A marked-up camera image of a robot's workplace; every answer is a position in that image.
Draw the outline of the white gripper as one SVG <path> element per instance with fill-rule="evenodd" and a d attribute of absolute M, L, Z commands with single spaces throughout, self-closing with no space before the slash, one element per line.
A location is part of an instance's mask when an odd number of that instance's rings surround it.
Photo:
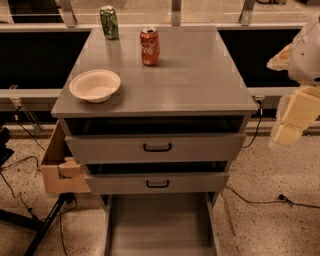
<path fill-rule="evenodd" d="M 281 97 L 276 124 L 272 128 L 273 147 L 292 147 L 303 132 L 320 116 L 320 14 L 316 13 L 267 67 L 288 69 L 288 76 L 301 86 Z"/>

